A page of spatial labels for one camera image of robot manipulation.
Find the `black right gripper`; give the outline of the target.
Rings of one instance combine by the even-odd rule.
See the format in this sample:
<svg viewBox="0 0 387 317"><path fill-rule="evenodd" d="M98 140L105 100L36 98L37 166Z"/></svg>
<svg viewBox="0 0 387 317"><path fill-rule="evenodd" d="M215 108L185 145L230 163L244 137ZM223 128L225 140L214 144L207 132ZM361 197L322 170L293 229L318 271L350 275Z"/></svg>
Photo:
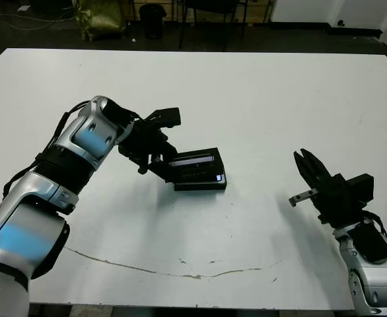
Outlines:
<svg viewBox="0 0 387 317"><path fill-rule="evenodd" d="M366 175L346 180L341 174L331 176L322 161L306 149L294 152L299 174L309 190L289 198L294 207L310 199L320 212L319 220L333 229L359 223L364 219L366 206Z"/></svg>

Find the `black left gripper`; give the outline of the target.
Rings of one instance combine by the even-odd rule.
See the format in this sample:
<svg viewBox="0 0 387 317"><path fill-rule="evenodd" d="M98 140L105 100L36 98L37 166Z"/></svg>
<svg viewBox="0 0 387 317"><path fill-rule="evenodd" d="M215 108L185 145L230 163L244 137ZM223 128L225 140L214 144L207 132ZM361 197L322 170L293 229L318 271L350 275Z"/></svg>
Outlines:
<svg viewBox="0 0 387 317"><path fill-rule="evenodd" d="M131 133L118 145L118 152L139 167L138 173L146 174L150 170L167 182L167 164L161 160L178 152L160 130L161 117L162 114L151 114L136 120Z"/></svg>

